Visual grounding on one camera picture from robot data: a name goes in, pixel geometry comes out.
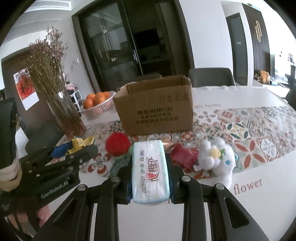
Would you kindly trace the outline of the left hand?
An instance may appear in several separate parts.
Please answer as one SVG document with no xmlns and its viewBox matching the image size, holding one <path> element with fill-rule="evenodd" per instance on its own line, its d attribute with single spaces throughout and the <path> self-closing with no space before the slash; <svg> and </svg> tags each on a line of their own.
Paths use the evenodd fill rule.
<svg viewBox="0 0 296 241">
<path fill-rule="evenodd" d="M 37 219 L 39 227 L 42 227 L 44 225 L 44 223 L 51 216 L 51 211 L 49 209 L 49 206 L 46 205 L 43 208 L 39 209 L 38 211 L 34 212 L 33 214 L 34 214 L 34 217 Z M 33 226 L 29 222 L 28 215 L 25 212 L 17 212 L 16 216 L 18 218 L 18 221 L 19 221 L 19 223 L 21 225 L 21 228 L 22 228 L 23 232 L 27 233 L 27 234 L 29 234 L 29 233 L 33 234 Z M 17 230 L 19 230 L 16 219 L 15 219 L 13 214 L 10 214 L 8 216 L 8 220 L 11 222 L 11 224 Z"/>
</svg>

